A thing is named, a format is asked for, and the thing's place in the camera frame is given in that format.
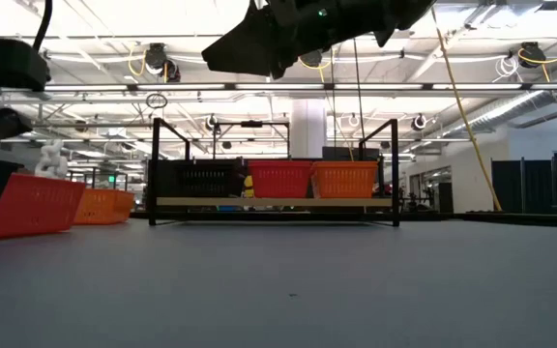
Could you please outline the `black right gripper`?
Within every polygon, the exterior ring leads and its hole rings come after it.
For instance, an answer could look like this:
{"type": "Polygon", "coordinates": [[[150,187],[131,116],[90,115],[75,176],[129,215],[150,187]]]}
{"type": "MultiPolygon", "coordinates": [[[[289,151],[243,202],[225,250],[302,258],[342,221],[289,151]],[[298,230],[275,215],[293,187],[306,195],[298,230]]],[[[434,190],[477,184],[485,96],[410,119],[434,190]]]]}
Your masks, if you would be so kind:
{"type": "Polygon", "coordinates": [[[364,34],[371,33],[382,47],[434,4],[435,0],[288,0],[258,8],[250,3],[242,21],[206,47],[202,58],[214,72],[280,79],[279,65],[290,66],[302,55],[364,34]]]}

